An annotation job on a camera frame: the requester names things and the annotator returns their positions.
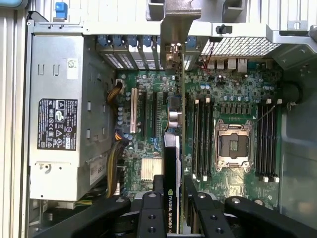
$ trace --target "warning label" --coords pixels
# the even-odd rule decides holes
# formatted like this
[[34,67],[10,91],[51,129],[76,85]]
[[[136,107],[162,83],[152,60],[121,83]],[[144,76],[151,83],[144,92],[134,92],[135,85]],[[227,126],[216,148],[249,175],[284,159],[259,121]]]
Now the warning label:
[[76,150],[77,100],[39,102],[38,149]]

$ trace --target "blue clip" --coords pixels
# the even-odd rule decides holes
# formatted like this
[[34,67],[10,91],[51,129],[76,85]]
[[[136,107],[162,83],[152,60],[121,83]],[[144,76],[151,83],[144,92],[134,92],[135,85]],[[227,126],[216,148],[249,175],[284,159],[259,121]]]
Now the blue clip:
[[187,37],[187,48],[195,48],[196,47],[196,36],[189,36]]
[[122,46],[122,38],[121,38],[120,35],[114,35],[114,36],[112,37],[112,40],[113,40],[113,44],[114,44],[115,46]]
[[146,47],[150,47],[152,45],[150,36],[143,36],[143,45],[145,45]]
[[99,35],[98,36],[98,43],[102,46],[108,45],[108,36],[107,35]]
[[55,4],[56,17],[64,18],[67,20],[68,17],[68,6],[64,2],[57,2]]
[[132,47],[137,46],[137,37],[136,36],[128,36],[128,44]]

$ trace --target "motherboard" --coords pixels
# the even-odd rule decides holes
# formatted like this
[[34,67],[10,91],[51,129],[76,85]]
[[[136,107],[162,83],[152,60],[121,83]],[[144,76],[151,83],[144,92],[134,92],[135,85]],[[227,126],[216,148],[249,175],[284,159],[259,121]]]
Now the motherboard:
[[[243,196],[274,209],[278,203],[281,113],[277,98],[282,70],[248,62],[246,73],[225,69],[185,75],[185,145],[182,169],[198,191],[220,201]],[[168,128],[175,75],[120,71],[116,137],[126,138],[121,194],[133,199],[162,174],[163,133]]]

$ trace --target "green circuit board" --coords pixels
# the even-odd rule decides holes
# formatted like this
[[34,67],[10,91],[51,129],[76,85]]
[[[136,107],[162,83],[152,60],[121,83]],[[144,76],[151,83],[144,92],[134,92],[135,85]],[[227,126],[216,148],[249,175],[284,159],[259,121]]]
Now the green circuit board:
[[[222,77],[222,84],[219,86],[215,78]],[[192,174],[192,150],[193,150],[193,101],[196,98],[210,97],[213,102],[213,118],[222,119],[225,123],[244,124],[247,120],[254,123],[252,135],[251,157],[255,156],[257,137],[257,103],[265,95],[274,95],[276,82],[280,80],[282,70],[276,66],[273,69],[266,69],[260,63],[249,63],[246,74],[235,73],[225,70],[214,70],[205,72],[196,70],[187,72],[185,75],[185,90],[189,97],[187,114],[187,137],[184,146],[185,153],[182,155],[184,173]],[[158,161],[162,154],[162,135],[167,125],[166,95],[173,95],[175,92],[175,77],[166,75],[163,71],[121,71],[117,79],[124,85],[122,94],[118,97],[118,104],[124,108],[122,125],[116,129],[121,135],[131,135],[130,144],[124,152],[124,185],[123,191],[131,199],[139,191],[148,191],[153,187],[153,181],[146,179],[142,171],[142,162],[146,159],[155,158]],[[138,128],[137,133],[129,133],[130,101],[129,95],[132,88],[139,89],[139,100],[137,108],[137,122],[145,123],[145,132]],[[143,108],[146,92],[146,108]],[[157,92],[156,136],[153,137],[153,93]],[[241,109],[239,114],[232,114],[227,108],[237,106]],[[277,116],[277,170],[280,161],[280,131],[281,114]],[[251,167],[249,173],[240,168],[223,168],[221,172],[211,166],[212,177],[207,181],[200,178],[194,180],[197,190],[213,193],[220,201],[229,196],[243,196],[248,199],[260,199],[269,208],[278,205],[278,183],[263,182],[255,176],[255,168]]]

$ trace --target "cpu socket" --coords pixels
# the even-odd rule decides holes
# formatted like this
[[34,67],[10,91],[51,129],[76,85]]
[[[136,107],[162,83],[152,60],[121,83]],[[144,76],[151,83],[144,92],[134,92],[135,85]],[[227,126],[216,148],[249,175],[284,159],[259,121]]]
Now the cpu socket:
[[223,167],[243,168],[250,172],[252,123],[224,124],[219,119],[215,126],[215,167],[219,172]]

